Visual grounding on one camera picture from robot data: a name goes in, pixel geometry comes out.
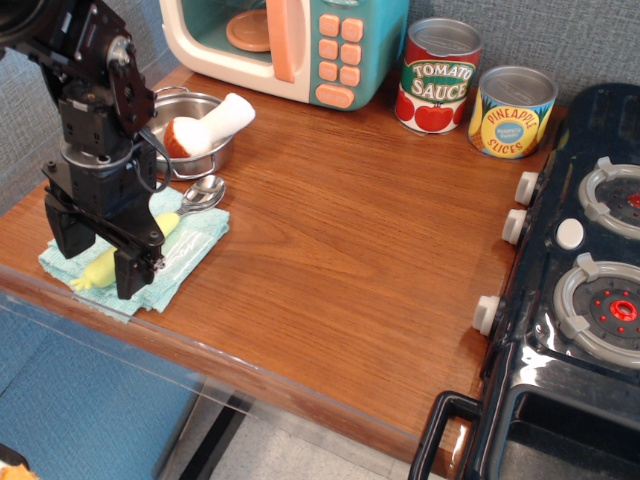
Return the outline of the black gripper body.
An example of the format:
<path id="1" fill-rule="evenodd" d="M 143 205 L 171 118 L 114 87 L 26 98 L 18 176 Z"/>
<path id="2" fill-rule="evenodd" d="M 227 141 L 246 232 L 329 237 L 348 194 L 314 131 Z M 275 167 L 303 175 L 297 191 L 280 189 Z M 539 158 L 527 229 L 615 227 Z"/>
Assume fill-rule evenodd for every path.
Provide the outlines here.
<path id="1" fill-rule="evenodd" d="M 53 193 L 72 204 L 83 223 L 116 249 L 152 250 L 155 270 L 164 235 L 150 213 L 156 192 L 156 149 L 146 141 L 125 140 L 104 156 L 62 142 L 60 153 L 42 165 Z"/>

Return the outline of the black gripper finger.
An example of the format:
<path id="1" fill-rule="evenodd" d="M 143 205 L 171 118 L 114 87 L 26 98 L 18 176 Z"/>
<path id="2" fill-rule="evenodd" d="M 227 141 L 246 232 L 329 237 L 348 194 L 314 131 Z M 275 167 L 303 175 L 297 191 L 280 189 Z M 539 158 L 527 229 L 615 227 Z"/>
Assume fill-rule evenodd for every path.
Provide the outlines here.
<path id="1" fill-rule="evenodd" d="M 82 215 L 72 204 L 47 193 L 45 211 L 57 247 L 66 259 L 74 258 L 94 245 L 95 232 L 83 223 Z"/>
<path id="2" fill-rule="evenodd" d="M 117 296 L 130 300 L 132 296 L 155 278 L 152 250 L 120 248 L 114 254 Z"/>

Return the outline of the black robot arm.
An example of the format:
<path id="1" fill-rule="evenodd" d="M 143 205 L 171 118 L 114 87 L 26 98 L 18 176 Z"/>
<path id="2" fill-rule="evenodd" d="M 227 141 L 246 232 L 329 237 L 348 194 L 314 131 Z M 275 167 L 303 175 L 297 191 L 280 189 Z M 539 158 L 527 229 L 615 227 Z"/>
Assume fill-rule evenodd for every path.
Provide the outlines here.
<path id="1" fill-rule="evenodd" d="M 163 144 L 125 22 L 102 1 L 4 1 L 1 48 L 36 63 L 61 118 L 60 156 L 42 171 L 45 207 L 65 258 L 96 238 L 115 249 L 115 283 L 130 299 L 163 264 L 165 236 L 150 212 Z"/>

